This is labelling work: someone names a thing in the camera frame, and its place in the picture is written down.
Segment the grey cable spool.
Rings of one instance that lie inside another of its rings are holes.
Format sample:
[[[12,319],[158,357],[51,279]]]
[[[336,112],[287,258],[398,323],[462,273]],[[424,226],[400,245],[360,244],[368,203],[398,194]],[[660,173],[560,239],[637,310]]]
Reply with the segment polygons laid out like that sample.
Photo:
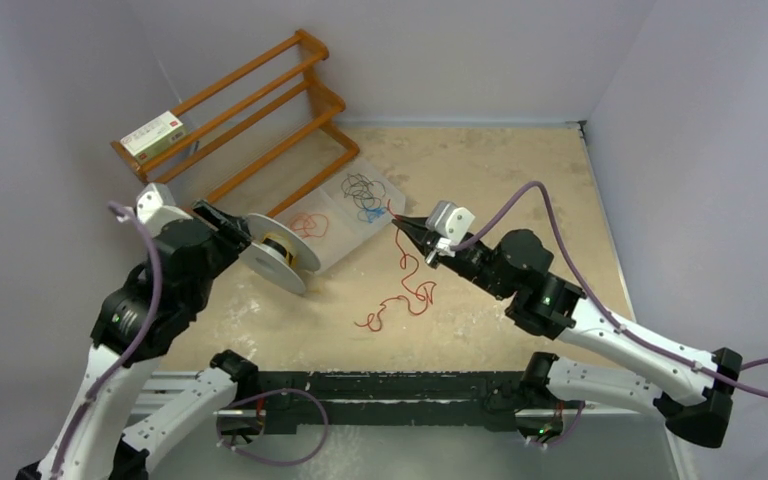
[[[239,260],[281,289],[303,295],[307,286],[302,274],[321,268],[317,254],[293,230],[271,217],[250,213],[244,220],[251,243]]]

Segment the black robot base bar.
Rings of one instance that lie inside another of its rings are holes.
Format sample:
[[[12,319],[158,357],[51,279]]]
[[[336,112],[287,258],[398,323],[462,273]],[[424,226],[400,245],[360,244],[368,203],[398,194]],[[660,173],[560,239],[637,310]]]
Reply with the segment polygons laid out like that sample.
[[[519,371],[265,371],[241,355],[215,354],[229,374],[233,401],[260,412],[268,434],[301,426],[482,427],[555,436],[563,415],[583,405],[559,400]]]

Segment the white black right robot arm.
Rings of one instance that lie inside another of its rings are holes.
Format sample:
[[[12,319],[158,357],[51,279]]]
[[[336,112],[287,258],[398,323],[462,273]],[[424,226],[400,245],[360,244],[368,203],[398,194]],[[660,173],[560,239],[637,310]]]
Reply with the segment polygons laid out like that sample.
[[[507,300],[505,315],[519,329],[578,346],[614,364],[606,368],[535,353],[521,381],[529,404],[584,401],[659,415],[685,441],[722,446],[740,354],[686,346],[613,312],[602,313],[592,295],[549,271],[554,256],[530,230],[510,231],[493,248],[477,242],[446,256],[433,254],[441,237],[427,229],[424,218],[396,217],[392,223],[433,267],[444,266],[494,298]]]

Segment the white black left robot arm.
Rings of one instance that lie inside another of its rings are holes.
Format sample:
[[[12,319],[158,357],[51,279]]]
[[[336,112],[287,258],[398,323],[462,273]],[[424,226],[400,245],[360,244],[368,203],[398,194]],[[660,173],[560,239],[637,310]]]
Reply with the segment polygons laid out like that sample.
[[[69,415],[46,456],[21,468],[19,479],[146,479],[211,411],[224,403],[244,409],[257,399],[255,366],[224,353],[160,409],[129,422],[160,360],[252,236],[243,218],[205,201],[192,211],[108,207],[135,226],[147,258],[102,302]]]

